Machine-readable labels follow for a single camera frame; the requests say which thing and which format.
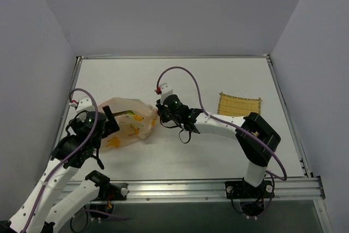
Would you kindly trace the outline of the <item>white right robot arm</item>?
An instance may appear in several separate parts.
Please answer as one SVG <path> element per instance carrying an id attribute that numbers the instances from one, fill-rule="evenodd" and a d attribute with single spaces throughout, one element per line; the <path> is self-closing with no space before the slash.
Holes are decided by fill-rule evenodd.
<path id="1" fill-rule="evenodd" d="M 262 189 L 272 153 L 281 142 L 280 135 L 258 113 L 231 117 L 206 115 L 202 109 L 184 105 L 177 95 L 171 94 L 156 102 L 160 123 L 172 121 L 172 128 L 196 134 L 214 134 L 236 139 L 248 159 L 248 168 L 242 183 L 243 192 L 255 196 Z"/>

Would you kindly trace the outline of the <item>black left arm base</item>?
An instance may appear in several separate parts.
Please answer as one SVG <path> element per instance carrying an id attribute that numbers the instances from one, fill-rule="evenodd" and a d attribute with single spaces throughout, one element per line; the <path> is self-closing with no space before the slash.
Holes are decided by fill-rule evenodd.
<path id="1" fill-rule="evenodd" d="M 107 214 L 111 214 L 114 210 L 115 201 L 125 201 L 128 194 L 127 183 L 116 183 L 102 186 L 98 193 L 98 196 L 93 202 L 101 202 L 101 204 L 90 204 L 88 208 L 93 211 L 101 211 L 106 214 L 96 213 L 89 211 L 89 215 L 96 219 L 107 219 L 111 218 Z"/>

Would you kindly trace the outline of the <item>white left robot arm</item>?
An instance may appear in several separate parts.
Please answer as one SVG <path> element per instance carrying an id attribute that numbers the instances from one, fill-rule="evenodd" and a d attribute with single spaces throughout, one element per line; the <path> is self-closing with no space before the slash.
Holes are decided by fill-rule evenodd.
<path id="1" fill-rule="evenodd" d="M 59 232 L 62 226 L 92 200 L 111 200 L 117 188 L 110 179 L 94 170 L 68 196 L 57 202 L 66 184 L 93 158 L 100 168 L 99 148 L 103 138 L 119 131 L 109 106 L 102 112 L 84 111 L 86 118 L 76 115 L 68 124 L 74 134 L 61 139 L 51 154 L 41 179 L 21 206 L 9 219 L 1 221 L 1 232 Z"/>

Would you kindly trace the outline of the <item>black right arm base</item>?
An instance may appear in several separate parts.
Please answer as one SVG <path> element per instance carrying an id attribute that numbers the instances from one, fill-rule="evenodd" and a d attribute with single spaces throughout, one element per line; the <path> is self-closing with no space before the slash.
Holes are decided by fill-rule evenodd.
<path id="1" fill-rule="evenodd" d="M 275 182 L 262 181 L 253 187 L 244 179 L 240 181 L 226 181 L 226 198 L 230 200 L 233 209 L 247 220 L 258 220 L 269 208 L 274 194 Z"/>

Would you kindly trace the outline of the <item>translucent banana print plastic bag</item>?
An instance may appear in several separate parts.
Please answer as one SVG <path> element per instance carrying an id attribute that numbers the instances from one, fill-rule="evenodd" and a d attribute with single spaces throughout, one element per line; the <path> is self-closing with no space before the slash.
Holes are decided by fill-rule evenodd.
<path id="1" fill-rule="evenodd" d="M 159 122 L 158 109 L 139 99 L 114 97 L 100 104 L 99 111 L 102 112 L 103 106 L 106 105 L 110 107 L 120 130 L 102 139 L 100 148 L 102 151 L 124 147 L 146 139 Z M 132 110 L 135 116 L 125 114 L 126 110 Z"/>

